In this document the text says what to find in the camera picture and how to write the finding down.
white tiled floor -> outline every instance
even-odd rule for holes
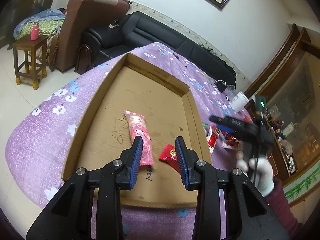
[[[24,61],[23,51],[18,51],[19,63]],[[19,189],[4,158],[4,149],[12,130],[44,99],[79,76],[74,69],[66,73],[51,72],[40,79],[34,90],[31,79],[21,78],[17,85],[13,68],[13,50],[0,49],[0,207],[15,229],[25,238],[28,229],[41,212]]]

purple bedspread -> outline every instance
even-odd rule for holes
[[[193,63],[161,43],[136,48],[131,53],[156,65],[190,86],[203,123],[211,114],[243,119],[248,113],[233,111],[225,95],[212,87]],[[25,195],[44,208],[61,187],[61,173],[76,127],[103,79],[120,59],[116,57],[88,71],[52,94],[15,128],[5,148],[5,158],[17,185]],[[212,154],[215,168],[231,170],[234,151],[222,148],[218,140]],[[224,199],[221,202],[221,238],[226,237]],[[147,209],[122,207],[126,239],[191,239],[195,209]],[[92,222],[95,237],[95,219]]]

blurred hand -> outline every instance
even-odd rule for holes
[[[237,163],[236,167],[241,169],[246,176],[247,172],[249,171],[249,167],[247,163],[243,160],[243,153],[237,153]],[[249,166],[253,170],[256,168],[256,159],[249,160]],[[258,158],[258,166],[256,172],[256,181],[255,187],[261,193],[262,196],[268,196],[274,189],[275,184],[273,183],[273,170],[272,166],[269,163],[267,158],[260,157]],[[253,183],[254,174],[250,178],[251,182]]]

cardboard box lid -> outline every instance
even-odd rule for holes
[[[177,136],[200,159],[211,163],[204,129],[189,87],[153,64],[126,54],[109,72],[88,105],[71,144],[62,178],[76,168],[102,168],[131,147],[123,111],[146,117],[154,165],[141,166],[137,184],[121,191],[121,203],[148,207],[196,206],[197,192],[188,192],[180,174],[159,155]]]

plastic cup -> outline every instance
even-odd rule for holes
[[[247,103],[249,99],[241,91],[230,101],[230,106],[235,112],[239,112]]]

